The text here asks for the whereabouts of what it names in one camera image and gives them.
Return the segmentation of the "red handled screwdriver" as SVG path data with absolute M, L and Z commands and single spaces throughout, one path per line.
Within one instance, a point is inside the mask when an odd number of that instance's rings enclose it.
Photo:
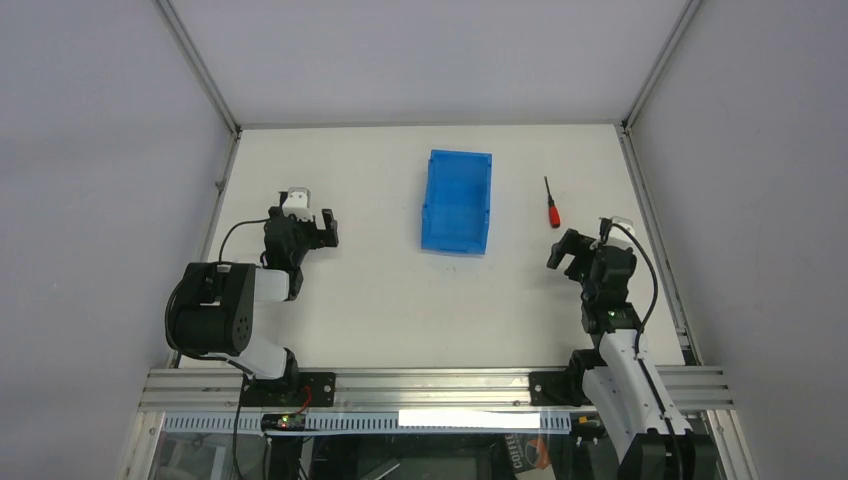
M 548 177 L 544 177 L 544 183 L 546 187 L 546 195 L 547 195 L 547 205 L 548 205 L 548 219 L 549 224 L 553 229 L 558 229 L 561 226 L 561 217 L 556 206 L 555 200 L 552 196 Z

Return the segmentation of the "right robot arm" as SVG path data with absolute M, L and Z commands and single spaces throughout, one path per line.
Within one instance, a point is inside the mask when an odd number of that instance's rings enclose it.
M 717 448 L 696 432 L 663 383 L 647 345 L 650 318 L 629 301 L 629 282 L 647 253 L 609 218 L 596 238 L 568 229 L 551 247 L 550 269 L 572 258 L 565 276 L 581 287 L 581 323 L 592 348 L 576 350 L 563 384 L 546 390 L 560 404 L 595 407 L 618 458 L 619 479 L 713 479 Z

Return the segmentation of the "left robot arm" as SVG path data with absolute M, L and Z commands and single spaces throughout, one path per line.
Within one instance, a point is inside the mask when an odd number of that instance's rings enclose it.
M 166 302 L 168 345 L 194 360 L 224 361 L 250 379 L 298 384 L 295 354 L 254 331 L 254 307 L 260 302 L 296 300 L 307 253 L 338 246 L 333 211 L 323 209 L 321 217 L 323 227 L 312 214 L 299 219 L 292 210 L 272 207 L 264 219 L 236 223 L 235 228 L 263 228 L 260 262 L 226 261 L 220 248 L 216 261 L 188 264 Z

